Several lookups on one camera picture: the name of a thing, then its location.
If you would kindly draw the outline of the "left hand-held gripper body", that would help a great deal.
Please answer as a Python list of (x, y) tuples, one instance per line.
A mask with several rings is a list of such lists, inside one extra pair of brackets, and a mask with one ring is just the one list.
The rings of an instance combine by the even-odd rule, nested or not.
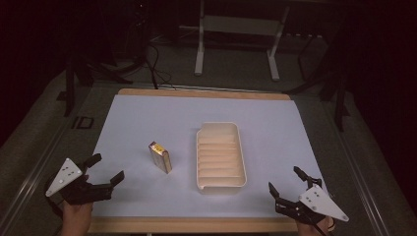
[(47, 185), (45, 196), (50, 198), (59, 193), (70, 205), (110, 200), (113, 192), (110, 183), (89, 183), (82, 165), (83, 163), (77, 164), (71, 158), (66, 158), (51, 183)]

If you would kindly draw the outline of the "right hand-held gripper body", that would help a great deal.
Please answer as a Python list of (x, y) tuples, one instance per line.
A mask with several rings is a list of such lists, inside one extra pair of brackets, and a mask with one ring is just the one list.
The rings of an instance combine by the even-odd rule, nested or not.
[(347, 214), (317, 184), (301, 194), (297, 202), (282, 198), (278, 191), (274, 191), (274, 200), (277, 213), (305, 224), (317, 224), (326, 216), (345, 222), (349, 220)]

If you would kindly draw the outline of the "small metallic box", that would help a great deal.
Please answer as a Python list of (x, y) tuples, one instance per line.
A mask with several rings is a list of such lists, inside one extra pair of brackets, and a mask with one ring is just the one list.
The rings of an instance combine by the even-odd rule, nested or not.
[(169, 152), (157, 142), (149, 144), (149, 151), (154, 164), (168, 174), (172, 170)]

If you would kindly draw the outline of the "cream ribbed plastic tray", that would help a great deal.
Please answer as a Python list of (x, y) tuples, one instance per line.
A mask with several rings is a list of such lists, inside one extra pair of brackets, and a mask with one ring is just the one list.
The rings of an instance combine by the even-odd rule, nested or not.
[(247, 183), (239, 128), (206, 122), (197, 132), (197, 186), (206, 195), (233, 195)]

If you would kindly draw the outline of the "person's right hand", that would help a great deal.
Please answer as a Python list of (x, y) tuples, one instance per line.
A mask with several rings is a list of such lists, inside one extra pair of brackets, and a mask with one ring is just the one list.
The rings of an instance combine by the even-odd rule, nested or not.
[(332, 236), (334, 220), (332, 217), (327, 216), (316, 225), (304, 224), (299, 221), (296, 222), (296, 225), (298, 236)]

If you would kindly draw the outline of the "person's left hand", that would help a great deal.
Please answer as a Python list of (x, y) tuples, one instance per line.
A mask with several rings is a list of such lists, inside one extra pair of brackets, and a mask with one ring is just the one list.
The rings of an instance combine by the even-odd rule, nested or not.
[(70, 205), (63, 202), (63, 219), (60, 236), (87, 236), (93, 203)]

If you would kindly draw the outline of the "white table mat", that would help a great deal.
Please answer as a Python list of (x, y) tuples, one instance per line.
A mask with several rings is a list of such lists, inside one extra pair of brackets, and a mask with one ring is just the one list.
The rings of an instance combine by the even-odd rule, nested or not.
[(322, 175), (291, 100), (117, 95), (95, 150), (93, 183), (125, 174), (96, 216), (273, 217)]

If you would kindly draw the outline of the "black tripod stand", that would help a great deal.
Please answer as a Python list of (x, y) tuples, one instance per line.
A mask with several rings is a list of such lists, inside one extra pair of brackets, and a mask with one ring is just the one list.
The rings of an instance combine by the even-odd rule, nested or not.
[(119, 84), (130, 85), (132, 83), (105, 68), (97, 61), (88, 58), (87, 55), (71, 52), (66, 58), (65, 90), (61, 91), (57, 97), (58, 100), (62, 100), (66, 104), (65, 117), (68, 117), (75, 107), (75, 78), (78, 78), (81, 85), (91, 87), (94, 82), (94, 78), (91, 75), (92, 71), (97, 71), (104, 78)]
[(341, 39), (336, 36), (328, 45), (319, 66), (308, 77), (308, 81), (296, 88), (285, 90), (285, 94), (297, 94), (317, 84), (323, 87), (319, 92), (321, 101), (330, 101), (335, 97), (334, 124), (339, 132), (343, 132), (343, 116), (348, 115), (344, 106), (347, 75), (343, 68), (343, 57), (338, 53), (342, 49)]

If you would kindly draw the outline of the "white metal stand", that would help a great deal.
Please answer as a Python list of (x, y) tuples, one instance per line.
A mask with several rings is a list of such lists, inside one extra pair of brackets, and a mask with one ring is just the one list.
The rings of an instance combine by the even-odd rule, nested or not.
[(198, 6), (198, 23), (194, 27), (194, 30), (197, 31), (196, 55), (192, 70), (194, 76), (198, 77), (204, 73), (206, 34), (214, 32), (236, 36), (270, 37), (272, 43), (266, 49), (269, 75), (275, 82), (280, 80), (276, 52), (291, 10), (288, 4), (281, 7), (277, 20), (269, 20), (208, 14), (206, 12), (206, 3), (208, 0), (195, 1)]

